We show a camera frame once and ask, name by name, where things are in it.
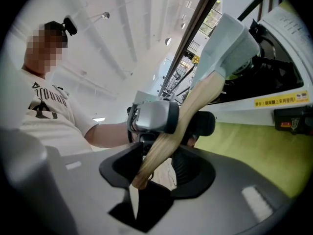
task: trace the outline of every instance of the man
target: man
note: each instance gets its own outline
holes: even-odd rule
[[[91,152],[90,144],[109,148],[129,143],[126,123],[98,124],[71,95],[46,82],[45,75],[66,47],[67,35],[57,22],[46,23],[28,41],[22,73],[35,96],[21,130],[57,148],[62,156]]]

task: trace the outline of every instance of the wooden handle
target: wooden handle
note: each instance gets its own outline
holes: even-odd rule
[[[149,176],[179,147],[193,115],[220,95],[224,83],[225,78],[214,71],[195,85],[179,109],[179,119],[175,132],[173,134],[160,134],[152,145],[132,182],[135,188],[146,188]]]

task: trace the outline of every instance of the ceiling light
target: ceiling light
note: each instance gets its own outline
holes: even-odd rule
[[[110,18],[109,12],[103,13],[103,14],[102,14],[102,18],[103,18],[103,19],[109,19],[109,18]]]
[[[97,121],[97,122],[101,122],[104,121],[106,118],[104,117],[100,117],[100,118],[93,118],[93,120]]]
[[[166,44],[166,46],[168,46],[168,45],[170,44],[170,42],[171,42],[171,38],[165,39],[165,44]]]
[[[191,3],[192,3],[191,1],[187,1],[187,2],[186,2],[186,7],[187,7],[187,8],[190,8]]]

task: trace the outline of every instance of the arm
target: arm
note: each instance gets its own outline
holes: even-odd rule
[[[111,148],[129,143],[126,122],[118,124],[99,124],[85,134],[85,139],[93,146]]]
[[[89,144],[100,148],[111,148],[129,143],[126,122],[118,124],[98,124],[85,114],[76,100],[69,99],[75,126]]]

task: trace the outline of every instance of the metal pole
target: metal pole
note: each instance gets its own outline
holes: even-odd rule
[[[168,92],[168,95],[171,94],[171,92],[194,70],[194,67],[191,67],[189,71],[186,72],[186,74],[178,81],[178,83]]]
[[[188,46],[190,45],[191,41],[194,39],[197,31],[200,29],[204,19],[209,14],[215,2],[216,0],[200,0],[199,1],[194,14],[192,15],[190,23],[188,24],[188,28],[186,29],[186,32],[180,42],[180,45],[177,49],[177,52],[172,61],[172,64],[167,72],[167,75],[164,79],[163,85],[160,89],[158,96],[162,95],[162,92],[164,91],[166,85],[168,84],[171,76],[173,75],[177,65],[179,64],[182,58],[183,51],[188,49]]]
[[[183,94],[185,91],[189,90],[190,86],[187,87],[185,90],[183,90],[182,92],[178,93],[176,96],[179,96],[180,94]]]
[[[243,19],[245,19],[247,15],[249,15],[262,1],[263,0],[253,0],[238,17],[238,20],[242,21]]]

